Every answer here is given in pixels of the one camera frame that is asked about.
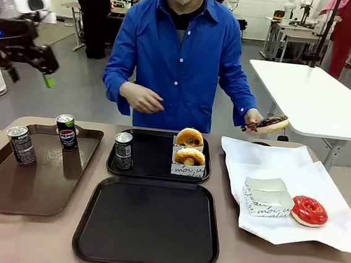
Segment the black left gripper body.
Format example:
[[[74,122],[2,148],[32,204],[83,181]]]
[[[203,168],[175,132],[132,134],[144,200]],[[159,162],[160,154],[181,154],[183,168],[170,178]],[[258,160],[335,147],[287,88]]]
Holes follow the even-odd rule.
[[[50,46],[36,46],[32,42],[0,40],[0,68],[8,70],[14,63],[26,63],[43,74],[53,74],[58,61]]]

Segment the person's right hand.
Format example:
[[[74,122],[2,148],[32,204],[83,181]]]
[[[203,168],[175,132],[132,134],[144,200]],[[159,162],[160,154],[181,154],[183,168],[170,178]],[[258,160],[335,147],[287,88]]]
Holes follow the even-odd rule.
[[[145,114],[163,111],[163,99],[154,91],[132,82],[125,82],[120,86],[119,94],[124,97],[131,107]]]

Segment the person's left hand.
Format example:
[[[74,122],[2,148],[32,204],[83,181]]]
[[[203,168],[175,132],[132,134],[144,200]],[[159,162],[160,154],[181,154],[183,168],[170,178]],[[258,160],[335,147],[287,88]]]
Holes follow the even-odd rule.
[[[244,115],[244,119],[246,132],[252,135],[258,134],[256,130],[256,124],[263,120],[260,112],[255,108],[249,109]]]

